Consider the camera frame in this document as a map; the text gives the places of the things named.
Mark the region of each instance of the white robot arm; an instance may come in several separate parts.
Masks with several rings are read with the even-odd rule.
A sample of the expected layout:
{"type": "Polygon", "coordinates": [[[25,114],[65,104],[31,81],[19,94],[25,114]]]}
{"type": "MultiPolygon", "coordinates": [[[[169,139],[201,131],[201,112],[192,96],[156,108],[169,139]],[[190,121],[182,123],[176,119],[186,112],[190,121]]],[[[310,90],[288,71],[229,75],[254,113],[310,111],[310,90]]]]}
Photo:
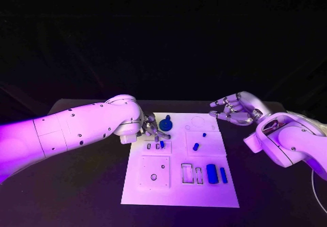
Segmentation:
{"type": "Polygon", "coordinates": [[[33,163],[113,133],[121,137],[123,144],[136,142],[143,134],[154,134],[156,140],[170,139],[157,130],[154,114],[143,113],[136,98],[129,95],[0,126],[0,183],[33,163]]]}
{"type": "Polygon", "coordinates": [[[244,139],[254,153],[264,150],[283,167],[303,160],[327,180],[327,137],[317,123],[299,114],[273,113],[245,91],[211,103],[211,107],[218,105],[226,105],[224,113],[211,111],[211,116],[237,125],[258,123],[255,132],[244,139]]]}

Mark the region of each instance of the black table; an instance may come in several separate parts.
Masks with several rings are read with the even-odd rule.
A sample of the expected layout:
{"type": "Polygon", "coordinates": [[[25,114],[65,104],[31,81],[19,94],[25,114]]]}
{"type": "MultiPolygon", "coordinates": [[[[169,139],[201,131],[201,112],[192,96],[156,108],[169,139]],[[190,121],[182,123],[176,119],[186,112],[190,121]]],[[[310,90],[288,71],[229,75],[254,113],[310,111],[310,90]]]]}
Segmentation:
{"type": "MultiPolygon", "coordinates": [[[[62,99],[49,114],[103,100],[62,99]]],[[[205,101],[139,101],[146,111],[208,113],[205,101]]],[[[268,103],[283,111],[278,103],[268,103]]],[[[71,150],[32,165],[0,186],[0,226],[327,226],[311,190],[311,169],[280,167],[242,139],[254,132],[219,121],[241,208],[121,205],[130,144],[120,137],[71,150]]],[[[327,183],[314,177],[327,205],[327,183]]]]}

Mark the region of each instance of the cable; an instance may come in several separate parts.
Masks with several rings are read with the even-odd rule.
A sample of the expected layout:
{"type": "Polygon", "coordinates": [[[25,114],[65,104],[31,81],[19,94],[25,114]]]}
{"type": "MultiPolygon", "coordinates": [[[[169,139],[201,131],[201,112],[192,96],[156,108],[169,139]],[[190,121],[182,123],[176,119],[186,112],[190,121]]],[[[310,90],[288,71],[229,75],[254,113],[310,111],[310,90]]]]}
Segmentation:
{"type": "Polygon", "coordinates": [[[316,194],[316,189],[314,189],[314,170],[313,170],[313,173],[311,173],[311,184],[313,184],[314,197],[316,197],[316,199],[317,199],[319,205],[322,206],[324,212],[327,213],[327,210],[326,210],[326,208],[323,207],[323,205],[322,205],[322,203],[320,203],[320,200],[319,200],[319,197],[317,197],[317,194],[316,194]]]}

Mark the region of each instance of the small blue object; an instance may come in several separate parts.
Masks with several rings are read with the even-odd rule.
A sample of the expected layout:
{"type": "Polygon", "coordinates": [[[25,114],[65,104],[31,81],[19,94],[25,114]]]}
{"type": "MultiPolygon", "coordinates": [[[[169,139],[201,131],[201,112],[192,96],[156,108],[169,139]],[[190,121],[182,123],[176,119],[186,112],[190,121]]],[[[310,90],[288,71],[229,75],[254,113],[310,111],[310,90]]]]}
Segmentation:
{"type": "Polygon", "coordinates": [[[195,144],[193,150],[196,151],[199,148],[199,143],[195,144]]]}
{"type": "Polygon", "coordinates": [[[170,115],[166,116],[166,119],[163,119],[159,122],[159,127],[162,129],[162,131],[170,131],[173,128],[173,122],[170,121],[170,115]]]}
{"type": "Polygon", "coordinates": [[[221,168],[221,174],[222,174],[224,183],[226,183],[226,173],[224,168],[221,168]]]}
{"type": "Polygon", "coordinates": [[[216,166],[215,164],[206,165],[206,173],[209,183],[218,183],[218,175],[216,175],[216,166]]]}

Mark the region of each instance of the dark table surface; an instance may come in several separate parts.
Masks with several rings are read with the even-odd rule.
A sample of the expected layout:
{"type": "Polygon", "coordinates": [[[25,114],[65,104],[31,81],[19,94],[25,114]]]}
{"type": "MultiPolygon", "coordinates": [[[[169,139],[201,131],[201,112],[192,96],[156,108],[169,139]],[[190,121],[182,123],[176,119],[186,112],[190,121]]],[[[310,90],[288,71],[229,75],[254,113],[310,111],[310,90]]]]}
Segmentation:
{"type": "MultiPolygon", "coordinates": [[[[103,100],[62,99],[49,114],[103,100]]],[[[205,101],[139,101],[144,111],[208,113],[205,101]]],[[[267,103],[277,111],[283,105],[267,103]]],[[[0,226],[327,226],[314,199],[311,169],[280,167],[242,139],[255,127],[219,121],[241,208],[121,205],[130,144],[120,137],[71,150],[32,165],[0,185],[0,226]]],[[[327,183],[314,177],[327,205],[327,183]]]]}

